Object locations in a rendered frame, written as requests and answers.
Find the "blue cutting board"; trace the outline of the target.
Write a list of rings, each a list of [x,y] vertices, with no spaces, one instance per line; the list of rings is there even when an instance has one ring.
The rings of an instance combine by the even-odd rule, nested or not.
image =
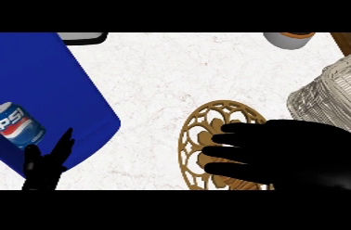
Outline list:
[[[72,129],[66,168],[94,154],[118,131],[120,118],[54,32],[0,32],[0,105],[6,102],[44,126],[44,154]],[[0,161],[23,171],[25,151],[3,135]]]

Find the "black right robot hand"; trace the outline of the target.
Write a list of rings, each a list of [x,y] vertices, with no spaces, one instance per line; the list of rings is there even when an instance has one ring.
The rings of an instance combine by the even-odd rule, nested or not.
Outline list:
[[[203,154],[204,171],[278,190],[351,190],[351,132],[311,121],[231,123]]]

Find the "grey cup with orange rim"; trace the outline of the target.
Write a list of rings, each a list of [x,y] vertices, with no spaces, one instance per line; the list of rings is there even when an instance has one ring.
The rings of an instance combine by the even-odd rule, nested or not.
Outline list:
[[[265,32],[263,36],[274,46],[294,50],[305,46],[314,32]]]

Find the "pale wicker basket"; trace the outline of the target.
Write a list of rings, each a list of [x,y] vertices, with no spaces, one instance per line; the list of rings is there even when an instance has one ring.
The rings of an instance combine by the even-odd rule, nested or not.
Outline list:
[[[351,55],[323,68],[321,75],[287,96],[291,118],[351,132]]]

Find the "gold openwork round placemat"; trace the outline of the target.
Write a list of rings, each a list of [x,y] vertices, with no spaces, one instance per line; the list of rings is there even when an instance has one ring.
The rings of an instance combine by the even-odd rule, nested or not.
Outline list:
[[[185,184],[191,190],[272,190],[262,185],[204,172],[210,162],[228,162],[201,153],[204,146],[220,146],[211,136],[220,134],[220,126],[228,123],[265,123],[259,112],[240,102],[216,100],[201,105],[183,122],[177,138],[177,164]]]

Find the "brown wooden object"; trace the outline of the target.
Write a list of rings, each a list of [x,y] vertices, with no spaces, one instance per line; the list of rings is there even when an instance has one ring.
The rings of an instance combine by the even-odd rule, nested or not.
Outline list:
[[[345,56],[351,55],[351,32],[331,32],[330,33],[337,47]]]

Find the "blue soda can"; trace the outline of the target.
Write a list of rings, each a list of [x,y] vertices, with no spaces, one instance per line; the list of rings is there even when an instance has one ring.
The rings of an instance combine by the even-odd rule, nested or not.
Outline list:
[[[0,105],[0,135],[23,149],[37,145],[46,135],[46,128],[29,116],[26,110],[12,102]]]

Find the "grey tray with black rim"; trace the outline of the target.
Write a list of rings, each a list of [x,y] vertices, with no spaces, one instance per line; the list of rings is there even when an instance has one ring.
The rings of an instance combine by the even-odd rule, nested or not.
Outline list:
[[[106,32],[59,32],[66,45],[96,45],[106,39]]]

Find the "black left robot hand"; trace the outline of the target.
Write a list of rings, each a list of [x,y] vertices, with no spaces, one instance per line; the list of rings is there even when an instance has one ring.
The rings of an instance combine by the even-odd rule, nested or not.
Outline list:
[[[41,155],[35,145],[25,147],[23,173],[26,180],[22,185],[23,190],[53,191],[56,189],[60,175],[66,171],[63,163],[75,142],[71,135],[72,129],[68,129],[46,155]]]

